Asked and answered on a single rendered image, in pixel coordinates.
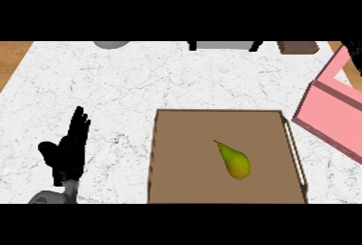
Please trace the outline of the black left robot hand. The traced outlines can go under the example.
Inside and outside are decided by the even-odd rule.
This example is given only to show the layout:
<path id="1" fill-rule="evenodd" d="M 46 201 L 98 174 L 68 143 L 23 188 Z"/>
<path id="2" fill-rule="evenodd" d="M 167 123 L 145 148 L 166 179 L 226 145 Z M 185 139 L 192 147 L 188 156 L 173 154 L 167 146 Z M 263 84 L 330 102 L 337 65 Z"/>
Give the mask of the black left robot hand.
<path id="1" fill-rule="evenodd" d="M 48 166 L 52 168 L 52 179 L 57 187 L 64 187 L 70 180 L 79 181 L 83 176 L 85 148 L 90 119 L 79 106 L 70 122 L 68 133 L 59 144 L 40 142 L 39 150 Z"/>

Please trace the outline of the brown wooden tray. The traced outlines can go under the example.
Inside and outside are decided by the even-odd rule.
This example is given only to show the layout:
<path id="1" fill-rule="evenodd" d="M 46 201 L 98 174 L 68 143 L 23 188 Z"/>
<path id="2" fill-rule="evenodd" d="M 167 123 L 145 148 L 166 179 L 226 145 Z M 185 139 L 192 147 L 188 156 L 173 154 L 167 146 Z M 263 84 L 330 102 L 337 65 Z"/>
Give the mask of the brown wooden tray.
<path id="1" fill-rule="evenodd" d="M 151 203 L 308 202 L 280 110 L 157 111 L 150 155 Z M 218 145 L 250 159 L 250 176 L 231 177 Z"/>

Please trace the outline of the green yellow pear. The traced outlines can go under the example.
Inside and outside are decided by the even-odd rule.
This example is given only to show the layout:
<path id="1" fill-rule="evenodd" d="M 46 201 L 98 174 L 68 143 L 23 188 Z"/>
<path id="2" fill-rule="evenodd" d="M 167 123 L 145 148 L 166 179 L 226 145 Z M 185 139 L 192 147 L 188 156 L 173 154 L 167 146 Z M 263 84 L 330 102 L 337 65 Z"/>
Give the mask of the green yellow pear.
<path id="1" fill-rule="evenodd" d="M 229 175 L 238 180 L 246 179 L 250 175 L 250 160 L 247 155 L 222 142 L 216 142 L 216 144 Z"/>

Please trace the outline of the pink cardboard box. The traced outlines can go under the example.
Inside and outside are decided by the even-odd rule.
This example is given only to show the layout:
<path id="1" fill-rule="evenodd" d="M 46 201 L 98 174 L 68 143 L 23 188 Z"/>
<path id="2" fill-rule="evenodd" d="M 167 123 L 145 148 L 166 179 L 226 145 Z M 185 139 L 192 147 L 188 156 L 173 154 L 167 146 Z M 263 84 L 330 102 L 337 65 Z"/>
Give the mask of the pink cardboard box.
<path id="1" fill-rule="evenodd" d="M 336 80 L 349 60 L 342 45 L 309 84 L 291 121 L 362 165 L 362 92 Z"/>

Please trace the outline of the grey round object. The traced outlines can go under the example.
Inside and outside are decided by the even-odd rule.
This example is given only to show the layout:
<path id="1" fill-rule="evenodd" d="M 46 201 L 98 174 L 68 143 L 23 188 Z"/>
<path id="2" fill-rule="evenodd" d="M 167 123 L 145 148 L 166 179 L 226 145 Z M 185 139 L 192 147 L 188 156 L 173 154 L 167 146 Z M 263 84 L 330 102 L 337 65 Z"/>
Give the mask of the grey round object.
<path id="1" fill-rule="evenodd" d="M 127 44 L 127 41 L 95 41 L 95 45 L 105 50 L 117 49 Z"/>

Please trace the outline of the brown block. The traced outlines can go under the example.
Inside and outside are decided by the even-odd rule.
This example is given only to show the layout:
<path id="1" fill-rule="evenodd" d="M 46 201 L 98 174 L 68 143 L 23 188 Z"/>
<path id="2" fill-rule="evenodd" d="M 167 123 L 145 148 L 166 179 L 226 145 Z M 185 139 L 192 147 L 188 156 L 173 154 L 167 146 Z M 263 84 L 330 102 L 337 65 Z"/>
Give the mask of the brown block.
<path id="1" fill-rule="evenodd" d="M 315 41 L 280 41 L 278 45 L 284 55 L 314 55 L 320 50 Z"/>

